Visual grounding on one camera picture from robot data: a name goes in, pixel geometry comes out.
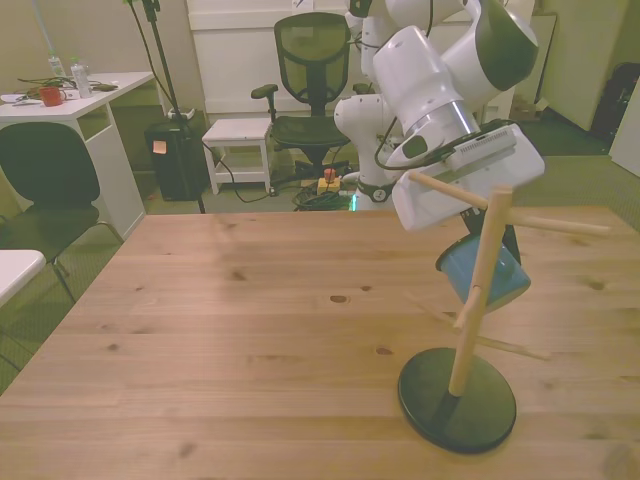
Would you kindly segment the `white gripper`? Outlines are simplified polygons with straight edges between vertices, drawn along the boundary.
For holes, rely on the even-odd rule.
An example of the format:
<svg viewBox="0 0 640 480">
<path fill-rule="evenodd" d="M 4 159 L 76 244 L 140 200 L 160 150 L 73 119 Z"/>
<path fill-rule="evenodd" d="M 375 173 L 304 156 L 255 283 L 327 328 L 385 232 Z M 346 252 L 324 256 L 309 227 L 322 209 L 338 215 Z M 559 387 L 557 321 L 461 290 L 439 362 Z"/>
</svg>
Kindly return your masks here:
<svg viewBox="0 0 640 480">
<path fill-rule="evenodd" d="M 486 199 L 496 186 L 517 188 L 540 177 L 545 163 L 524 135 L 487 134 L 456 146 L 448 158 L 415 171 Z M 459 213 L 465 223 L 484 222 L 484 210 L 469 209 L 469 203 L 421 185 L 409 173 L 396 183 L 392 199 L 408 231 L 424 229 Z M 522 264 L 513 225 L 505 226 L 502 243 Z"/>
</svg>

